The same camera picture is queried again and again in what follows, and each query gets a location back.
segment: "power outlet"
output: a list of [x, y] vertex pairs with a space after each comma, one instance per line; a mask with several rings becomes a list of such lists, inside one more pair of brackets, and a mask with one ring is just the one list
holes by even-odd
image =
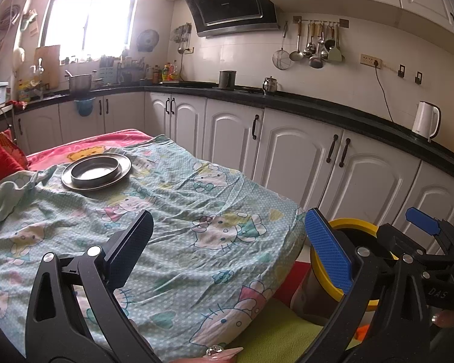
[[382, 61], [378, 57], [372, 57], [367, 54], [360, 55], [360, 64], [369, 65], [371, 67], [375, 66], [375, 62], [377, 62], [377, 68], [381, 68]]

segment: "kettle handle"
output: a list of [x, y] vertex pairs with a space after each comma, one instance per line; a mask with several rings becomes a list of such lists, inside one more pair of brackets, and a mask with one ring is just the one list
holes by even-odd
[[430, 139], [435, 138], [437, 136], [437, 134], [439, 133], [439, 128], [441, 127], [441, 109], [436, 105], [432, 105], [432, 106], [434, 107], [434, 109], [433, 109], [434, 113], [436, 113], [436, 115], [437, 115], [437, 124], [436, 124], [436, 128], [434, 129], [434, 132], [429, 135]]

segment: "black countertop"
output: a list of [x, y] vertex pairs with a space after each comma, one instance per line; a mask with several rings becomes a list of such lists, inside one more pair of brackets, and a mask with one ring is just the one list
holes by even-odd
[[[235, 90], [221, 90], [216, 87], [184, 87], [180, 83], [177, 85], [112, 86], [91, 91], [90, 98], [138, 91], [203, 96], [215, 100], [239, 103], [257, 108], [275, 109], [312, 118], [389, 144], [436, 166], [454, 177], [454, 153], [444, 146], [435, 142], [429, 143], [425, 138], [415, 134], [410, 129], [392, 123], [384, 118], [350, 108], [349, 106], [310, 96], [284, 93], [282, 91], [276, 92], [275, 95], [264, 95], [260, 89], [255, 88], [239, 87]], [[24, 111], [15, 111], [15, 114], [26, 113], [32, 109], [74, 99], [69, 94], [57, 94], [44, 100], [32, 101]]]

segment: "wooden cutting board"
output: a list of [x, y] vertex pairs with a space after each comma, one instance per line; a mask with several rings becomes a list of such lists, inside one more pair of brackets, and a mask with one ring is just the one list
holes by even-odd
[[44, 84], [49, 84], [49, 89], [59, 87], [59, 52], [61, 51], [60, 45], [42, 46], [35, 49], [34, 64], [39, 64], [39, 58], [42, 58], [42, 67], [44, 73], [42, 74], [42, 81]]

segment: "pink blanket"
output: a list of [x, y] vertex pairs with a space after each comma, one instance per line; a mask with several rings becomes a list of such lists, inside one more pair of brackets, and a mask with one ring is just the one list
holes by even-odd
[[120, 148], [149, 141], [152, 137], [135, 129], [124, 129], [113, 133], [93, 136], [75, 142], [66, 143], [56, 148], [29, 155], [29, 170], [44, 170], [58, 163], [69, 163], [87, 155], [104, 153], [110, 148]]

